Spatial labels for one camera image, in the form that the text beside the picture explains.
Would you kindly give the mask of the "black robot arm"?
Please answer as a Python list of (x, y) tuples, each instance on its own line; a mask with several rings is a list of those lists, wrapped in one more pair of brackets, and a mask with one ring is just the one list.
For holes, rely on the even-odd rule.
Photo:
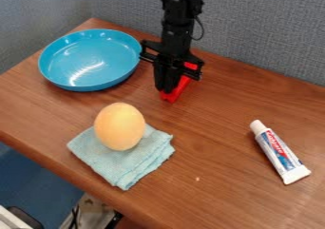
[(190, 52), (194, 22), (202, 26), (198, 15), (204, 0), (161, 0), (164, 9), (162, 40), (142, 40), (141, 58), (153, 62), (154, 79), (158, 91), (170, 94), (178, 87), (184, 76), (198, 81), (205, 62)]

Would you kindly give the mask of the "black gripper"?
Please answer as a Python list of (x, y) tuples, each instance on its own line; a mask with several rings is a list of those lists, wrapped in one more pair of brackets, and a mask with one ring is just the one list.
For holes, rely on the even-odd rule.
[[(142, 40), (139, 43), (142, 47), (139, 58), (154, 63), (154, 79), (158, 91), (172, 93), (180, 84), (182, 75), (196, 81), (202, 79), (205, 62), (192, 54), (190, 50), (177, 54), (173, 50), (166, 49), (161, 42)], [(168, 63), (172, 67), (168, 67), (161, 60), (157, 60), (160, 55), (169, 59)]]

